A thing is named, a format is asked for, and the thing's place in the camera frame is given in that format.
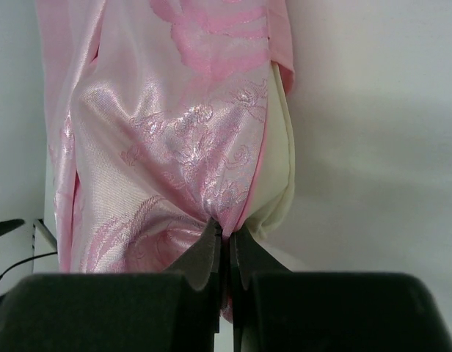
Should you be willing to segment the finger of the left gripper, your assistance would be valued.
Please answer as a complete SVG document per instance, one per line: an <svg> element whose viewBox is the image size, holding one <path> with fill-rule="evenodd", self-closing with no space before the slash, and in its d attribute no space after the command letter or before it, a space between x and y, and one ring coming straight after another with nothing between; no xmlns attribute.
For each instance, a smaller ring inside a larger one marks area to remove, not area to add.
<svg viewBox="0 0 452 352"><path fill-rule="evenodd" d="M0 221L0 237L12 232L24 225L23 219L11 219L6 221Z"/></svg>

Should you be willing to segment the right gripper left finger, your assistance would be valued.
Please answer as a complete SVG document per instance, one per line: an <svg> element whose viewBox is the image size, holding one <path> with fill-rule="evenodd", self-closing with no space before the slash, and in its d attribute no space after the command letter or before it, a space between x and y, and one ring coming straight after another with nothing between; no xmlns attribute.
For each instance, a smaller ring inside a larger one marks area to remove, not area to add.
<svg viewBox="0 0 452 352"><path fill-rule="evenodd" d="M219 277L221 256L222 228L216 220L209 219L198 240L163 272L182 274L192 289L201 291L211 278Z"/></svg>

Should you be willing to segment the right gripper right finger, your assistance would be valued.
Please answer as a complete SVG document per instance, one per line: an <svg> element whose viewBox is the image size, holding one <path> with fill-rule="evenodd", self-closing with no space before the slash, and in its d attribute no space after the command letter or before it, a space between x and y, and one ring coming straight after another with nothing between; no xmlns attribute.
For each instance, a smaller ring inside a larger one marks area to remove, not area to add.
<svg viewBox="0 0 452 352"><path fill-rule="evenodd" d="M242 227L230 237L230 286L232 292L289 288L294 275Z"/></svg>

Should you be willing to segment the cream pillow with bear print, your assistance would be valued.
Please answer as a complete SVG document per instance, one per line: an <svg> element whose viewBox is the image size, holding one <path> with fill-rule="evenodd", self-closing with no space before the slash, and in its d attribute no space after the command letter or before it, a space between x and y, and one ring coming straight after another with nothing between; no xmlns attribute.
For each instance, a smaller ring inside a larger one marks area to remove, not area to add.
<svg viewBox="0 0 452 352"><path fill-rule="evenodd" d="M264 239L283 222L295 191L295 142L279 65L269 69L266 128L245 224Z"/></svg>

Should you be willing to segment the pink pillowcase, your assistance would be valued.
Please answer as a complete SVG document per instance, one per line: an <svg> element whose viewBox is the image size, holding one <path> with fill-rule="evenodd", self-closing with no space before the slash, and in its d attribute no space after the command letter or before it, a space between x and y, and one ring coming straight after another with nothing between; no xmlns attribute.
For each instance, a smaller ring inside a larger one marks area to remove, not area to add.
<svg viewBox="0 0 452 352"><path fill-rule="evenodd" d="M161 271L247 227L284 1L37 1L59 268Z"/></svg>

